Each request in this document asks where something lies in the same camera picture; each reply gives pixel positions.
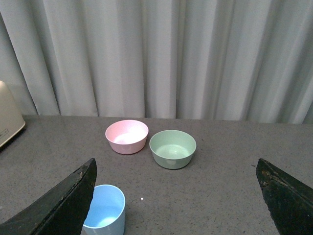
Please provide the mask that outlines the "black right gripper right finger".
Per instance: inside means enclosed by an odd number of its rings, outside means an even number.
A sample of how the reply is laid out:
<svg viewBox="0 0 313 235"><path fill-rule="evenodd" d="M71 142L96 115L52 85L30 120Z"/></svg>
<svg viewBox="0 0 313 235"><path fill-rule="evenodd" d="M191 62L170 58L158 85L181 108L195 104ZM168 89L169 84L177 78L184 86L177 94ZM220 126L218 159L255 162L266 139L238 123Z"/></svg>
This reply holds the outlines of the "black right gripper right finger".
<svg viewBox="0 0 313 235"><path fill-rule="evenodd" d="M264 159L258 160L256 176L278 233L311 235L313 189Z"/></svg>

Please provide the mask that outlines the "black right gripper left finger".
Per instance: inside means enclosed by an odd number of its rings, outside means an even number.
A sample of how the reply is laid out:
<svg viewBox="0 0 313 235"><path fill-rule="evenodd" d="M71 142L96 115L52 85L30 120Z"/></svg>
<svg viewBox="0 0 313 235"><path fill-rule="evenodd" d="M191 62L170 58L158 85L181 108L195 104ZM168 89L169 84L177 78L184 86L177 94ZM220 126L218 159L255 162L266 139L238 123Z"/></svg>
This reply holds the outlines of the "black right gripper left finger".
<svg viewBox="0 0 313 235"><path fill-rule="evenodd" d="M54 188L0 226L2 235L79 235L97 177L91 158Z"/></svg>

